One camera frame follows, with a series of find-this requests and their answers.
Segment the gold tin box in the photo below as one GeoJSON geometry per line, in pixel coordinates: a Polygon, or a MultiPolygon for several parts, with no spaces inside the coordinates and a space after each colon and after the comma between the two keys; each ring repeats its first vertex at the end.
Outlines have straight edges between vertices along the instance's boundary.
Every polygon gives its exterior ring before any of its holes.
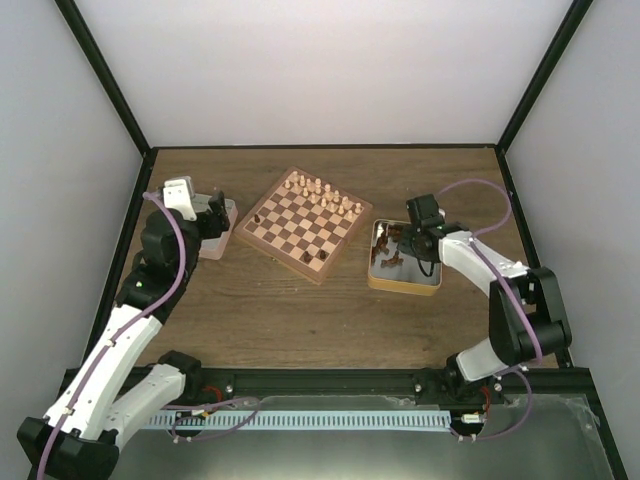
{"type": "Polygon", "coordinates": [[[433,296],[442,283],[441,267],[403,253],[399,247],[407,222],[377,219],[372,226],[367,271],[372,289],[433,296]]]}

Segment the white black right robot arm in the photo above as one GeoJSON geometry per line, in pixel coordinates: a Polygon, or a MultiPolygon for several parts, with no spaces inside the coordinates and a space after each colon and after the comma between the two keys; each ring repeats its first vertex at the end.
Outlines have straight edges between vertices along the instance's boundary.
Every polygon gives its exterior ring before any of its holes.
{"type": "Polygon", "coordinates": [[[447,359],[447,396],[472,399],[480,384],[568,348],[573,340],[559,282],[546,267],[511,261],[459,222],[445,220],[434,195],[406,202],[410,225],[399,249],[419,263],[456,270],[488,298],[488,337],[447,359]]]}

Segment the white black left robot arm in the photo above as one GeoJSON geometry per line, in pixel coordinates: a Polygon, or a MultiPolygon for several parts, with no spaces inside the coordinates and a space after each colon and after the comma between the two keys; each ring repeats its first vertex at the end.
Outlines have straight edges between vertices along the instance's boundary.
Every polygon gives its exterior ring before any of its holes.
{"type": "Polygon", "coordinates": [[[152,415],[203,395],[200,361],[180,352],[162,356],[127,393],[121,388],[184,295],[203,242],[230,231],[232,203],[222,191],[205,196],[178,185],[143,197],[157,209],[147,217],[102,335],[44,416],[28,417],[18,429],[34,479],[107,479],[152,415]]]}

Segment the wooden chess board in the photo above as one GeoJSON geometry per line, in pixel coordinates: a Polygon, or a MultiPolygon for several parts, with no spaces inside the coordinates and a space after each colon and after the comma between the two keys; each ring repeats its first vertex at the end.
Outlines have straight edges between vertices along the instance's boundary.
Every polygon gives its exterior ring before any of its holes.
{"type": "Polygon", "coordinates": [[[328,276],[339,255],[362,228],[373,205],[334,184],[321,179],[321,194],[314,193],[314,181],[319,178],[297,167],[289,168],[278,181],[258,200],[246,216],[238,222],[235,234],[238,238],[260,252],[281,262],[292,271],[315,284],[321,284],[328,276]],[[299,182],[292,179],[298,171],[299,182]],[[291,188],[284,183],[290,180],[291,188]],[[331,185],[332,193],[325,196],[325,184],[331,185]],[[308,187],[304,197],[302,189],[308,187]],[[327,207],[321,207],[326,198],[327,207]],[[345,213],[338,214],[341,203],[345,213]],[[361,203],[362,211],[355,211],[361,203]],[[254,222],[254,215],[261,218],[254,222]],[[320,250],[327,258],[319,257],[320,250]],[[304,252],[312,255],[309,263],[303,261],[304,252]]]}

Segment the pink tin box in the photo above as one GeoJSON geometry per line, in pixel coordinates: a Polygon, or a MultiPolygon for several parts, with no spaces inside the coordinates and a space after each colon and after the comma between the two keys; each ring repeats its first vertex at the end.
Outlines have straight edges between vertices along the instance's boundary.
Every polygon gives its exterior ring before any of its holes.
{"type": "Polygon", "coordinates": [[[192,206],[196,213],[199,232],[202,237],[199,256],[209,260],[220,260],[238,216],[237,206],[234,200],[225,199],[226,217],[209,205],[211,197],[204,194],[196,194],[192,200],[192,206]]]}

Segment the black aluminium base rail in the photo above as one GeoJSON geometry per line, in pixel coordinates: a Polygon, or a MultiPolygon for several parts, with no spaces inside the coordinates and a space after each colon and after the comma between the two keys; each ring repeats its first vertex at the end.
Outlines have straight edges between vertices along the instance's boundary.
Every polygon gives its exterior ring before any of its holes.
{"type": "MultiPolygon", "coordinates": [[[[134,367],[117,390],[117,397],[140,383],[150,367],[134,367]]],[[[532,392],[539,395],[583,394],[593,397],[595,385],[586,368],[534,368],[525,372],[532,392]]],[[[436,369],[234,369],[203,368],[203,388],[213,387],[224,397],[252,396],[390,396],[413,398],[419,405],[442,408],[478,404],[481,386],[492,397],[525,394],[524,382],[515,373],[497,382],[502,390],[494,390],[496,380],[483,380],[477,386],[460,387],[455,393],[447,388],[443,374],[436,369]]]]}

